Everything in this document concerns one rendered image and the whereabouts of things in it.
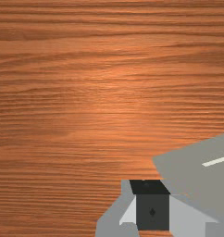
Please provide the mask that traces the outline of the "pale grey cabinet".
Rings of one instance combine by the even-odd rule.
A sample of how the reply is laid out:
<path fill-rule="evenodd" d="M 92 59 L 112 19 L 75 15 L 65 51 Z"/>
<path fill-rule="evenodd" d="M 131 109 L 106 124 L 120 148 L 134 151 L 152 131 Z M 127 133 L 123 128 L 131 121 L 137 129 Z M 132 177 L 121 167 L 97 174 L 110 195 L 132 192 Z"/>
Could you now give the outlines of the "pale grey cabinet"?
<path fill-rule="evenodd" d="M 185 193 L 201 212 L 224 221 L 224 133 L 154 156 L 168 189 Z"/>

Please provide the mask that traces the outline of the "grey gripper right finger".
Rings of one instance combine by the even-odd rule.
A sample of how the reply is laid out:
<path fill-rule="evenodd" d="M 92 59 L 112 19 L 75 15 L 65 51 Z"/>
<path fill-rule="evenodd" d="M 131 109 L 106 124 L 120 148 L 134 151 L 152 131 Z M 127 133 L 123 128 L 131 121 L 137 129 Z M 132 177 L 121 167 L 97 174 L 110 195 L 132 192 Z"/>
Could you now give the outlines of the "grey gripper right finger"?
<path fill-rule="evenodd" d="M 208 215 L 186 195 L 172 192 L 158 180 L 162 193 L 153 195 L 152 227 L 174 237 L 224 237 L 224 220 Z"/>

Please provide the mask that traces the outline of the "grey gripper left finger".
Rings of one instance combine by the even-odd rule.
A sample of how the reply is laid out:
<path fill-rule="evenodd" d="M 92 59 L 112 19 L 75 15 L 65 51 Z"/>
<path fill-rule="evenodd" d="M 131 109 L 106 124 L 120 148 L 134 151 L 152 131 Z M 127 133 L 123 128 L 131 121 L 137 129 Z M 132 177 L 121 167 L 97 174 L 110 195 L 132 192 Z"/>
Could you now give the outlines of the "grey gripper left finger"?
<path fill-rule="evenodd" d="M 140 237 L 136 225 L 136 197 L 129 180 L 121 181 L 120 196 L 97 220 L 95 237 Z"/>

